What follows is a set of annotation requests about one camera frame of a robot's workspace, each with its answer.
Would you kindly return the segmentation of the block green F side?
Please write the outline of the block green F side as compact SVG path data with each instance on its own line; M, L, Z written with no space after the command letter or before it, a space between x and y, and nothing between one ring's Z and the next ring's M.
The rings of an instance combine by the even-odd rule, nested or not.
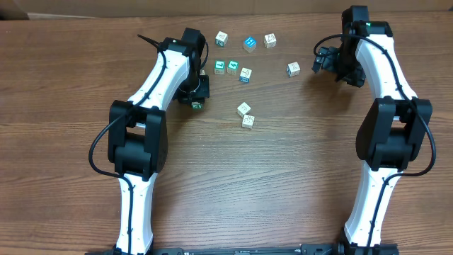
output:
M192 102L191 107L193 110L201 110L203 109L203 104L200 102Z

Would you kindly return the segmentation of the block blue T side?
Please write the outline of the block blue T side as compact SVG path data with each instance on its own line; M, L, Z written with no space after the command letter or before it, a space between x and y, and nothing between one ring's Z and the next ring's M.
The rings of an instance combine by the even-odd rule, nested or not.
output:
M298 62L292 62L287 65L286 72L288 74L288 77L294 77L299 75L300 73L300 66Z

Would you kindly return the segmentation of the block yellow C side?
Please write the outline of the block yellow C side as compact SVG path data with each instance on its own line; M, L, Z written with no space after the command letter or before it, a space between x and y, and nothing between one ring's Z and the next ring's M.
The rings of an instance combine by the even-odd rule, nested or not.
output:
M241 105L237 107L237 113L243 118L245 115L248 115L251 112L251 107L246 103L243 102Z

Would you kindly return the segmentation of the umbrella block blue side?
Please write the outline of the umbrella block blue side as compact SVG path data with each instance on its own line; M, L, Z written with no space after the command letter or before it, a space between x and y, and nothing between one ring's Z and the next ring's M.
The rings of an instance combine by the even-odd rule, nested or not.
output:
M251 73L252 73L251 69L243 67L241 69L239 80L241 82L243 82L243 83L249 83L250 82L250 78L251 78Z

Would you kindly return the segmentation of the block green R number five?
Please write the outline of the block green R number five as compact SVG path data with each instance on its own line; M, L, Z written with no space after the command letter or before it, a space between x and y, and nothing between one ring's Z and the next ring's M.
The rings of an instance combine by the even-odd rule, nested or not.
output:
M252 129L254 124L255 117L252 115L244 115L241 127Z

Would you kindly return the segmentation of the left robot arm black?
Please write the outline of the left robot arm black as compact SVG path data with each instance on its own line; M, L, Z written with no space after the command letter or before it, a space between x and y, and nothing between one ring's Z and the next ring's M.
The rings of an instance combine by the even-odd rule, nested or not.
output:
M186 28L181 39L161 42L156 63L137 92L114 101L108 124L108 160L119 176L120 233L113 254L150 254L151 211L156 177L168 154L166 109L173 100L201 109L210 96L209 77L202 74L208 46L204 35Z

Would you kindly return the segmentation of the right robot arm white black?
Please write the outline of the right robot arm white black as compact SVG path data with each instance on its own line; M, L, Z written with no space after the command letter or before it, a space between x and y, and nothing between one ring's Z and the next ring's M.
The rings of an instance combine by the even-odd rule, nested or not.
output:
M429 100L418 98L403 74L386 21L371 21L366 6L351 6L341 16L340 47L314 46L313 71L325 70L355 87L369 84L373 103L355 139L362 173L355 203L332 254L397 254L395 244L382 244L382 223L398 180L418 156L424 139L431 147L426 169L435 164L436 148L428 127Z

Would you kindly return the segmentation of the green top L block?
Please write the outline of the green top L block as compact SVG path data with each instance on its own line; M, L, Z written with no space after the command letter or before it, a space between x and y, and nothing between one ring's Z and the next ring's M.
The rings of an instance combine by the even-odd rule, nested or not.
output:
M225 74L225 61L216 60L214 63L215 74Z

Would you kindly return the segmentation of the green top 4 block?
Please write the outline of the green top 4 block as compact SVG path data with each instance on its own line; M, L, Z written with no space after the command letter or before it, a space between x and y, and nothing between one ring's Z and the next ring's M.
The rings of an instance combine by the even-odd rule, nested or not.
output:
M235 75L238 68L239 68L239 63L234 60L230 60L227 65L227 73Z

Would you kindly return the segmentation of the block green J side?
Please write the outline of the block green J side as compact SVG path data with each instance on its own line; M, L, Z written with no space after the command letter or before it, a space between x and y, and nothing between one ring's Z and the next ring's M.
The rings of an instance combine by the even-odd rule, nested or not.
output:
M215 37L215 43L220 46L224 47L228 41L228 35L222 31L219 31Z

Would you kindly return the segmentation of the blue top block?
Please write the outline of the blue top block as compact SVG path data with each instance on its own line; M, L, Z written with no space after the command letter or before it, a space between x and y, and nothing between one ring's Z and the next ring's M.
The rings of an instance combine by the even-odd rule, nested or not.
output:
M247 52L252 52L255 50L257 45L256 40L253 37L248 37L243 42L243 48Z

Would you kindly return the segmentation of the block yellow O side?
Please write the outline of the block yellow O side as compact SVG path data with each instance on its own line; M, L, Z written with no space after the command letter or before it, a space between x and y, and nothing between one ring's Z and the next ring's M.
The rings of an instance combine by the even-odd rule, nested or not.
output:
M266 48L275 47L277 44L277 39L274 33L267 34L264 36L264 44Z

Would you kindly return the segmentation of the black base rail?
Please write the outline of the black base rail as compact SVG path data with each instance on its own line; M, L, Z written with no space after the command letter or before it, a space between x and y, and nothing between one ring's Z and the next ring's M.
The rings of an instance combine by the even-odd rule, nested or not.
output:
M302 244L298 247L268 247L268 248L236 248L236 249L182 249L166 248L154 249L146 255L399 255L396 244L383 244L370 247L350 246L344 243L337 244Z

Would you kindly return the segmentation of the cardboard backdrop wall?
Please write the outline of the cardboard backdrop wall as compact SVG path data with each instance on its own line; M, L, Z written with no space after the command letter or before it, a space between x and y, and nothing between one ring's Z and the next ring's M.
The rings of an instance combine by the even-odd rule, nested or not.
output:
M1 18L340 13L352 5L368 6L375 12L447 11L452 0L1 0Z

